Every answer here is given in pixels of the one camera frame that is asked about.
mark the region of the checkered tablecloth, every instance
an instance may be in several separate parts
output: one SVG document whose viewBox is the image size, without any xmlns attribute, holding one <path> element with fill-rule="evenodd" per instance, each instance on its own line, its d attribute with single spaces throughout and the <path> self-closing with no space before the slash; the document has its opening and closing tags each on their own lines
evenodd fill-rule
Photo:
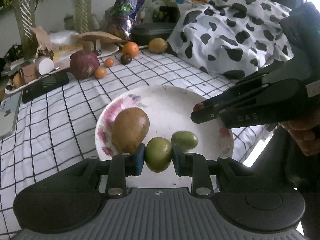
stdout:
<svg viewBox="0 0 320 240">
<path fill-rule="evenodd" d="M 20 106 L 15 133 L 0 142 L 0 239 L 12 238 L 20 230 L 12 205 L 22 189 L 97 156 L 96 122 L 117 96 L 136 87 L 163 84 L 209 98 L 233 85 L 170 54 L 144 50 L 128 65 L 121 65 L 120 56 L 113 56 L 115 65 L 107 69 L 105 78 L 71 79 L 69 84 Z M 234 129 L 233 158 L 244 161 L 263 130 L 263 126 Z"/>
</svg>

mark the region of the black spot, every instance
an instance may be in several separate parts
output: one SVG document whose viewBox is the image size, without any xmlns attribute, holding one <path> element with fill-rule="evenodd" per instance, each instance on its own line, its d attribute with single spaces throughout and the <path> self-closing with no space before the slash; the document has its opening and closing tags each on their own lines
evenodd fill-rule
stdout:
<svg viewBox="0 0 320 240">
<path fill-rule="evenodd" d="M 280 4 L 280 7 L 281 7 L 284 11 L 286 11 L 286 12 L 290 12 L 290 11 L 291 11 L 291 9 L 289 9 L 289 8 L 286 7 L 286 6 L 283 6 L 282 4 Z"/>
<path fill-rule="evenodd" d="M 252 4 L 253 2 L 255 2 L 256 0 L 245 0 L 245 3 L 247 4 L 247 5 L 249 5 L 249 4 Z"/>
<path fill-rule="evenodd" d="M 208 73 L 207 69 L 205 67 L 200 67 L 199 68 L 201 71 L 203 71 L 204 73 Z"/>
<path fill-rule="evenodd" d="M 225 42 L 227 42 L 227 43 L 229 43 L 229 44 L 231 44 L 231 45 L 238 46 L 238 43 L 237 43 L 236 41 L 234 41 L 234 40 L 232 40 L 232 39 L 229 39 L 229 38 L 227 38 L 227 37 L 224 36 L 224 35 L 221 35 L 221 36 L 220 36 L 220 39 L 224 40 Z"/>
<path fill-rule="evenodd" d="M 187 42 L 188 41 L 188 38 L 186 37 L 184 32 L 180 32 L 180 38 L 181 38 L 182 42 Z"/>
<path fill-rule="evenodd" d="M 282 37 L 283 33 L 279 33 L 277 36 L 276 36 L 276 41 L 279 40 L 281 37 Z"/>
<path fill-rule="evenodd" d="M 238 43 L 242 44 L 249 37 L 250 37 L 250 34 L 248 32 L 242 31 L 242 32 L 237 33 L 236 40 Z"/>
<path fill-rule="evenodd" d="M 214 61 L 214 60 L 216 60 L 216 57 L 214 55 L 209 54 L 208 55 L 208 60 L 209 61 Z"/>
<path fill-rule="evenodd" d="M 260 41 L 256 41 L 254 44 L 256 44 L 258 50 L 267 50 L 267 45 Z"/>
<path fill-rule="evenodd" d="M 279 23 L 280 19 L 278 19 L 276 16 L 274 16 L 273 14 L 270 16 L 270 21 L 273 23 Z"/>
<path fill-rule="evenodd" d="M 241 3 L 234 3 L 232 6 L 231 6 L 232 9 L 236 9 L 238 10 L 239 12 L 235 13 L 233 15 L 233 17 L 236 17 L 236 18 L 241 18 L 241 19 L 244 19 L 246 17 L 246 13 L 247 13 L 247 8 L 246 6 L 244 6 L 243 4 Z"/>
<path fill-rule="evenodd" d="M 209 41 L 210 38 L 211 38 L 211 36 L 210 36 L 210 34 L 208 34 L 208 33 L 202 34 L 201 37 L 200 37 L 201 41 L 202 41 L 205 45 L 208 44 L 208 41 Z"/>
<path fill-rule="evenodd" d="M 225 16 L 226 15 L 226 11 L 224 9 L 220 10 L 220 16 Z"/>
<path fill-rule="evenodd" d="M 243 54 L 243 50 L 240 48 L 237 49 L 231 49 L 228 46 L 222 45 L 222 47 L 226 50 L 226 52 L 228 53 L 228 56 L 230 59 L 234 60 L 234 61 L 240 61 L 242 58 L 242 54 Z"/>
<path fill-rule="evenodd" d="M 215 23 L 212 23 L 212 22 L 209 22 L 209 25 L 210 25 L 212 31 L 215 32 L 216 29 L 217 29 L 217 25 Z"/>
<path fill-rule="evenodd" d="M 231 20 L 227 19 L 227 25 L 228 25 L 229 27 L 234 27 L 234 26 L 237 25 L 237 23 L 234 22 L 234 21 L 231 21 Z"/>
<path fill-rule="evenodd" d="M 187 58 L 192 58 L 192 46 L 193 46 L 193 43 L 192 43 L 192 41 L 190 41 L 189 46 L 185 50 L 185 54 L 186 54 Z"/>
<path fill-rule="evenodd" d="M 254 27 L 251 27 L 249 24 L 247 24 L 246 27 L 247 27 L 247 29 L 248 29 L 249 31 L 251 31 L 251 32 L 254 31 Z"/>
<path fill-rule="evenodd" d="M 250 48 L 255 54 L 257 54 L 257 50 L 255 48 Z"/>
<path fill-rule="evenodd" d="M 269 30 L 264 30 L 263 34 L 265 36 L 265 38 L 269 41 L 273 41 L 274 40 L 274 36 L 271 34 L 271 32 Z"/>
<path fill-rule="evenodd" d="M 204 11 L 204 14 L 212 16 L 212 15 L 214 15 L 214 11 L 211 8 L 208 8 L 207 10 Z"/>
<path fill-rule="evenodd" d="M 262 25 L 264 24 L 263 20 L 262 19 L 257 19 L 256 17 L 251 17 L 252 19 L 252 22 L 255 24 L 255 25 Z"/>
<path fill-rule="evenodd" d="M 226 8 L 226 7 L 228 7 L 227 5 L 219 5 L 219 6 L 217 6 L 217 5 L 215 5 L 215 6 L 213 6 L 217 11 L 220 11 L 221 9 L 224 9 L 224 8 Z"/>
<path fill-rule="evenodd" d="M 258 60 L 256 58 L 250 60 L 250 63 L 253 64 L 254 66 L 258 66 Z"/>
<path fill-rule="evenodd" d="M 199 11 L 199 10 L 189 12 L 189 13 L 186 15 L 186 18 L 185 18 L 184 21 L 183 21 L 183 25 L 187 25 L 187 24 L 189 24 L 189 23 L 196 23 L 196 22 L 197 22 L 196 18 L 197 18 L 201 13 L 202 13 L 202 11 Z"/>
<path fill-rule="evenodd" d="M 223 73 L 223 76 L 227 79 L 234 80 L 244 78 L 245 74 L 243 70 L 233 69 Z"/>
<path fill-rule="evenodd" d="M 286 55 L 288 55 L 288 47 L 287 45 L 284 45 L 283 49 L 282 49 L 282 52 Z"/>
<path fill-rule="evenodd" d="M 267 3 L 262 2 L 260 5 L 262 6 L 262 9 L 271 11 L 271 6 L 270 6 L 270 4 L 267 4 Z"/>
</svg>

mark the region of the purple vegetable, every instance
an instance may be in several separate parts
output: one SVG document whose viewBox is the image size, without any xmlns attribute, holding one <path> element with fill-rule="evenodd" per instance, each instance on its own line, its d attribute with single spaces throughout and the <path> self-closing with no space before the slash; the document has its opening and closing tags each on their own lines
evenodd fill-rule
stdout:
<svg viewBox="0 0 320 240">
<path fill-rule="evenodd" d="M 97 54 L 92 51 L 82 49 L 70 56 L 70 72 L 78 80 L 88 78 L 99 66 Z"/>
</svg>

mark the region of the green fruit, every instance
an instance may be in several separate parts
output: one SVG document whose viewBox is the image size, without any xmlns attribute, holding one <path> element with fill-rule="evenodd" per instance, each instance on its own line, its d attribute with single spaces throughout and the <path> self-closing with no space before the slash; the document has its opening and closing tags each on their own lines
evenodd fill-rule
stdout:
<svg viewBox="0 0 320 240">
<path fill-rule="evenodd" d="M 153 172 L 165 171 L 171 162 L 171 143 L 162 137 L 152 138 L 148 142 L 144 158 Z"/>
<path fill-rule="evenodd" d="M 198 142 L 198 137 L 194 133 L 188 131 L 175 132 L 171 137 L 171 143 L 177 144 L 183 152 L 195 148 L 198 145 Z"/>
</svg>

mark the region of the white plate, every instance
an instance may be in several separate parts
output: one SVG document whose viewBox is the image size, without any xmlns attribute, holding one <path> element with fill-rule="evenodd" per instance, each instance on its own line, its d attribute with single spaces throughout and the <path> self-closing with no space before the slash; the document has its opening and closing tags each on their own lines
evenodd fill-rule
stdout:
<svg viewBox="0 0 320 240">
<path fill-rule="evenodd" d="M 205 100 L 202 96 L 189 90 L 170 86 L 148 86 L 128 91 L 113 100 L 101 113 L 95 129 L 95 145 L 100 160 L 110 160 L 117 154 L 112 145 L 111 128 L 116 116 L 123 109 L 139 107 L 150 119 L 150 129 L 143 143 L 153 137 L 164 137 L 169 141 L 176 131 L 191 131 L 197 135 L 199 144 L 192 150 L 202 154 L 208 160 L 216 160 L 219 156 L 232 156 L 232 131 L 223 127 L 218 120 L 202 124 L 191 121 L 193 107 Z M 178 177 L 173 164 L 161 173 L 154 173 L 144 165 L 139 177 L 126 179 L 127 187 L 191 187 L 190 177 Z"/>
<path fill-rule="evenodd" d="M 116 52 L 119 50 L 119 47 L 118 47 L 116 44 L 113 44 L 113 43 L 104 44 L 103 46 L 104 46 L 104 47 L 101 49 L 101 50 L 102 50 L 102 54 L 101 54 L 100 56 L 98 56 L 98 58 L 110 56 L 110 55 L 116 53 Z M 11 91 L 5 89 L 4 92 L 5 92 L 8 96 L 11 96 L 11 95 L 13 95 L 13 94 L 16 94 L 16 93 L 18 93 L 18 92 L 26 89 L 28 86 L 30 86 L 31 84 L 37 82 L 37 81 L 40 80 L 40 79 L 43 79 L 43 78 L 48 77 L 48 76 L 50 76 L 50 75 L 53 75 L 53 74 L 55 74 L 55 73 L 57 73 L 57 72 L 60 72 L 60 71 L 62 71 L 62 70 L 68 69 L 68 68 L 70 67 L 70 56 L 71 56 L 71 54 L 70 54 L 70 55 L 66 55 L 66 56 L 60 58 L 59 61 L 55 62 L 55 63 L 54 63 L 54 68 L 55 68 L 56 70 L 51 71 L 51 72 L 48 73 L 47 75 L 42 75 L 42 76 L 38 77 L 37 79 L 29 82 L 28 84 L 23 85 L 23 86 L 21 86 L 21 87 L 19 87 L 19 88 L 13 89 L 13 90 L 11 90 Z M 10 68 L 13 69 L 15 66 L 17 66 L 18 64 L 21 64 L 21 63 L 23 63 L 23 62 L 24 62 L 24 59 L 19 59 L 19 60 L 15 61 L 15 62 L 12 62 Z M 7 84 L 7 85 L 8 85 L 8 86 L 9 86 L 9 85 L 12 86 L 12 80 L 11 80 L 11 79 L 8 81 L 8 84 Z"/>
</svg>

